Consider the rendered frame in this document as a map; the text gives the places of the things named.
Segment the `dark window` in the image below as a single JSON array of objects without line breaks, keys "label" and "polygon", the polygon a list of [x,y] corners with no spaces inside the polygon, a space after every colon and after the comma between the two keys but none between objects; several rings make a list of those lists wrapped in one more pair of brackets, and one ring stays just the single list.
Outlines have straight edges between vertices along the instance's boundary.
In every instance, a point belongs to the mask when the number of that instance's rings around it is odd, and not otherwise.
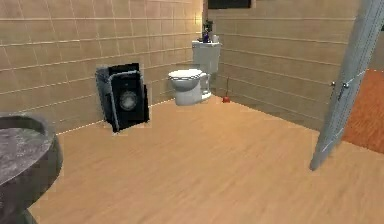
[{"label": "dark window", "polygon": [[252,0],[208,0],[209,9],[246,9],[251,5]]}]

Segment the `dark grey round sink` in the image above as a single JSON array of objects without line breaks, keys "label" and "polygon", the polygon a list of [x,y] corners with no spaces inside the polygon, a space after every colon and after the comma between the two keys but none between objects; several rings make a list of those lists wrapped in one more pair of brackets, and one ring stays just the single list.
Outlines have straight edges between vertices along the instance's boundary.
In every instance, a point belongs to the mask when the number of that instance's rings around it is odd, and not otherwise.
[{"label": "dark grey round sink", "polygon": [[63,163],[54,127],[31,113],[0,113],[0,224],[37,224],[28,208]]}]

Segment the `blue spray bottle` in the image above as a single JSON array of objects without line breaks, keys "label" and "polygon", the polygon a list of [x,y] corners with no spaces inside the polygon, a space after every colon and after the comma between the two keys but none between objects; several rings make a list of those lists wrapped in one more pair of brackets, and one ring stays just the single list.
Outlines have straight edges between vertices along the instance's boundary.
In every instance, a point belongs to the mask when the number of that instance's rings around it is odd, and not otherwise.
[{"label": "blue spray bottle", "polygon": [[210,42],[210,32],[212,31],[212,25],[213,22],[210,20],[206,20],[203,25],[203,32],[202,32],[202,42],[203,43],[209,43]]}]

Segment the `grey room door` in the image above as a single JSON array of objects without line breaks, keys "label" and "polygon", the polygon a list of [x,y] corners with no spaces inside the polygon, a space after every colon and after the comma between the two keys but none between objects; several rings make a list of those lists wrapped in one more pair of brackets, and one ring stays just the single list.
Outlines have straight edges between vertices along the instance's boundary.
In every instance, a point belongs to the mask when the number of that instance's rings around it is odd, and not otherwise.
[{"label": "grey room door", "polygon": [[[312,171],[322,165],[341,141],[383,24],[384,0],[362,0],[336,81],[336,90],[309,164]],[[337,95],[343,82],[348,82],[350,86],[338,101]]]}]

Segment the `red toilet plunger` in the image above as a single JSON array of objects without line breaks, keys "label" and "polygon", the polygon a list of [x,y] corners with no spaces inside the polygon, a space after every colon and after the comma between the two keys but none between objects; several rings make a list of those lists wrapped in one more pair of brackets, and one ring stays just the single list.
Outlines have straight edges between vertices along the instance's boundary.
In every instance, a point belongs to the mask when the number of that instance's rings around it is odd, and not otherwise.
[{"label": "red toilet plunger", "polygon": [[226,80],[226,88],[225,88],[225,95],[224,97],[222,98],[222,102],[223,103],[230,103],[230,98],[228,96],[228,91],[229,91],[229,79],[230,77],[227,77],[227,80]]}]

